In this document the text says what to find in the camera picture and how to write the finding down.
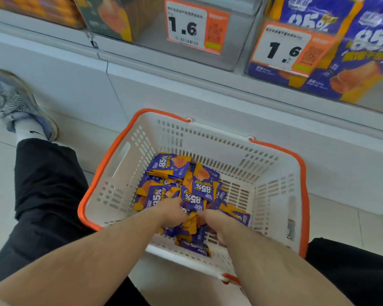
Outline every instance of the hand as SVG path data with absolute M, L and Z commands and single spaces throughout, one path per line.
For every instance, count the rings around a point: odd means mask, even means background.
M 175 197 L 160 201 L 156 206 L 152 207 L 161 217 L 160 227 L 172 228 L 187 220 L 187 214 L 180 209 L 181 203 L 181 198 Z
M 207 223 L 209 227 L 217 232 L 219 241 L 225 245 L 225 234 L 227 234 L 230 229 L 232 230 L 233 226 L 239 224 L 237 220 L 227 216 L 221 211 L 206 209 L 205 211 L 197 212 L 197 215 L 200 218 L 200 224 Z

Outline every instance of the white price label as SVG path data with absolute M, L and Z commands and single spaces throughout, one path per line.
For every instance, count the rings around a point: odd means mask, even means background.
M 269 24 L 264 29 L 252 60 L 291 71 L 311 38 L 309 33 Z
M 169 40 L 205 49 L 207 11 L 173 1 L 166 1 Z

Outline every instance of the forearm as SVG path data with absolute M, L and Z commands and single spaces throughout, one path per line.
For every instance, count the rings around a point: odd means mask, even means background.
M 327 278 L 281 243 L 237 222 L 225 227 L 223 236 L 253 306 L 352 305 Z
M 11 306 L 104 305 L 160 224 L 150 208 L 61 247 L 2 281 L 0 300 Z

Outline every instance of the qr code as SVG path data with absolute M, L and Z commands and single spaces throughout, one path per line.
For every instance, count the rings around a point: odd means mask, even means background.
M 311 46 L 309 47 L 309 50 L 304 53 L 302 61 L 314 63 L 323 52 L 323 49 Z

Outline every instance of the white sock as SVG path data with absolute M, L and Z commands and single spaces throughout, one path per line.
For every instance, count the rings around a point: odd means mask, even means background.
M 41 125 L 34 118 L 17 120 L 14 123 L 17 144 L 23 139 L 39 138 L 46 139 Z

